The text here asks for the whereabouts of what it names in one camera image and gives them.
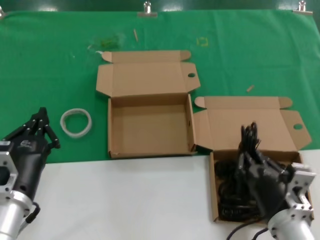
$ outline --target white table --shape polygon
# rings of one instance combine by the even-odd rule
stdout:
[[[320,173],[320,150],[301,153]],[[311,186],[316,239],[318,186],[320,177]],[[225,240],[237,226],[212,222],[207,156],[48,164],[35,200],[41,212],[19,240]],[[260,229],[232,239],[251,240]]]

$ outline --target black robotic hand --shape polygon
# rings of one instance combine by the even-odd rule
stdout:
[[[259,143],[257,124],[253,122],[246,128],[242,126],[236,177],[239,183],[248,185],[261,215],[265,216],[263,220],[268,222],[279,208],[286,207],[279,203],[286,205],[284,200],[289,174],[284,166],[257,149]]]
[[[51,149],[60,148],[59,140],[49,126],[46,108],[41,107],[29,121],[4,137],[2,141],[9,145],[1,145],[0,152],[9,152],[18,173],[12,190],[25,194],[33,201]],[[6,171],[8,169],[5,167],[0,169],[2,173]],[[10,173],[0,175],[2,176],[0,185],[4,185],[9,180]]]

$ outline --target box lid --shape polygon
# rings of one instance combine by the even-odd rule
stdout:
[[[300,114],[285,110],[292,104],[288,97],[197,97],[195,105],[206,109],[194,114],[197,145],[214,151],[238,149],[241,126],[256,122],[259,149],[298,151],[311,137]]]
[[[103,52],[112,64],[99,66],[96,90],[110,97],[188,93],[200,87],[195,64],[181,62],[190,57],[187,50]]]

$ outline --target cardboard box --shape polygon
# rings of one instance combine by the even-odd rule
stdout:
[[[215,176],[215,162],[236,159],[241,141],[241,126],[257,123],[260,151],[286,165],[303,163],[298,150],[311,137],[297,111],[285,110],[292,101],[287,97],[197,97],[195,104],[206,110],[194,114],[196,143],[213,150],[209,172],[212,216],[219,221],[217,190],[221,181]]]
[[[96,90],[108,100],[112,158],[190,155],[195,149],[190,91],[200,87],[189,51],[104,52]]]

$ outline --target binder clip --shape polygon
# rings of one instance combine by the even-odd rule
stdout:
[[[6,13],[3,11],[2,7],[0,6],[0,20],[4,19],[6,16]]]
[[[138,17],[151,17],[156,18],[158,16],[157,12],[151,11],[151,2],[145,1],[143,4],[143,12],[138,12]]]
[[[299,7],[297,10],[293,10],[294,13],[296,14],[303,14],[303,15],[312,15],[313,12],[312,11],[306,11],[307,8],[307,3],[306,1],[302,0],[299,1]]]

